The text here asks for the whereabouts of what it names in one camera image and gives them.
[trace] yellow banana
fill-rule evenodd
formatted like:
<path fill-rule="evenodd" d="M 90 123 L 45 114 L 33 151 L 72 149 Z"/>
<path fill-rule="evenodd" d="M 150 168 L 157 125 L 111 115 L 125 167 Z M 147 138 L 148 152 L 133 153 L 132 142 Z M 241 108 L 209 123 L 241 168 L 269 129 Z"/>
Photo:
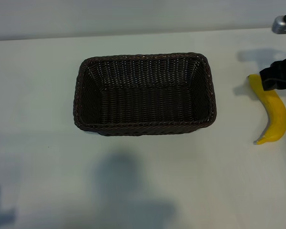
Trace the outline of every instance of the yellow banana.
<path fill-rule="evenodd" d="M 270 126 L 265 134 L 255 141 L 256 145 L 279 140 L 286 131 L 286 108 L 274 90 L 264 91 L 260 75 L 249 75 L 252 90 L 264 104 L 269 118 Z"/>

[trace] banana tip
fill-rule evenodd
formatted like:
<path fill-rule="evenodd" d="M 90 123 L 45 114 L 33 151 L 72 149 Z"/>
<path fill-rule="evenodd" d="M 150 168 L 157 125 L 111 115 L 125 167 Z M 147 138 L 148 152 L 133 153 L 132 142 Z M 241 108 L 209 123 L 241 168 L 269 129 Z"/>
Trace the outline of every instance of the banana tip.
<path fill-rule="evenodd" d="M 253 142 L 254 145 L 261 145 L 267 142 L 267 139 L 262 136 L 261 138 L 257 139 L 256 141 Z"/>

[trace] dark brown basket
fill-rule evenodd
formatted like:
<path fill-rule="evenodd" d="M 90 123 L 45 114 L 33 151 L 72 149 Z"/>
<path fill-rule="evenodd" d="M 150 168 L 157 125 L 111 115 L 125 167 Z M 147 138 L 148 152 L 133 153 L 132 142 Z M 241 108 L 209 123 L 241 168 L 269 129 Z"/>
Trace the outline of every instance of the dark brown basket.
<path fill-rule="evenodd" d="M 216 118 L 207 59 L 197 53 L 120 55 L 85 60 L 73 115 L 101 135 L 189 133 Z"/>

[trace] basket rim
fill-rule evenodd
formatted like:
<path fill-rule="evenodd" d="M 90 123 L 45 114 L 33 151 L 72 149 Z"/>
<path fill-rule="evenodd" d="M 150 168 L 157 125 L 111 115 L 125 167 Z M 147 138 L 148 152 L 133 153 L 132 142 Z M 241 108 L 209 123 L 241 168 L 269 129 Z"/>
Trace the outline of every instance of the basket rim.
<path fill-rule="evenodd" d="M 153 122 L 139 122 L 139 123 L 85 123 L 82 120 L 82 117 L 80 116 L 79 107 L 81 106 L 82 98 L 78 95 L 79 89 L 81 88 L 81 84 L 83 80 L 82 79 L 85 76 L 86 71 L 88 70 L 87 64 L 94 62 L 94 61 L 125 61 L 125 60 L 148 60 L 148 59 L 175 59 L 178 57 L 195 57 L 200 59 L 205 66 L 206 72 L 208 72 L 208 77 L 206 77 L 206 81 L 208 82 L 207 87 L 212 91 L 211 94 L 208 95 L 208 102 L 209 102 L 209 114 L 206 118 L 196 121 L 153 121 Z M 86 60 L 84 60 L 80 66 L 79 74 L 77 76 L 76 80 L 76 87 L 75 87 L 75 96 L 73 101 L 73 116 L 74 116 L 74 122 L 75 125 L 82 129 L 86 130 L 89 129 L 90 131 L 106 131 L 106 130 L 115 130 L 119 128 L 127 128 L 127 127 L 141 127 L 141 128 L 156 128 L 156 127 L 162 127 L 165 126 L 192 126 L 192 125 L 198 125 L 202 123 L 208 123 L 208 125 L 211 125 L 217 116 L 216 112 L 216 103 L 215 103 L 215 94 L 214 94 L 214 86 L 212 82 L 212 76 L 211 76 L 211 70 L 210 66 L 208 64 L 207 58 L 199 53 L 195 52 L 178 52 L 178 53 L 168 53 L 168 54 L 136 54 L 136 55 L 114 55 L 114 56 L 101 56 L 101 57 L 91 57 Z"/>

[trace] table surface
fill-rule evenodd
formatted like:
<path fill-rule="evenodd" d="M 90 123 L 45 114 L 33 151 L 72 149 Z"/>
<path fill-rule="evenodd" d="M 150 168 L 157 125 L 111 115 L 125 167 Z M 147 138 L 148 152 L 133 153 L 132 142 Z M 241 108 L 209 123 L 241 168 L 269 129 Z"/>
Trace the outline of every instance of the table surface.
<path fill-rule="evenodd" d="M 81 62 L 199 52 L 217 119 L 190 134 L 105 137 L 73 122 Z M 246 77 L 286 58 L 269 29 L 0 42 L 0 225 L 15 229 L 286 229 L 286 134 Z M 279 91 L 286 106 L 286 90 Z"/>

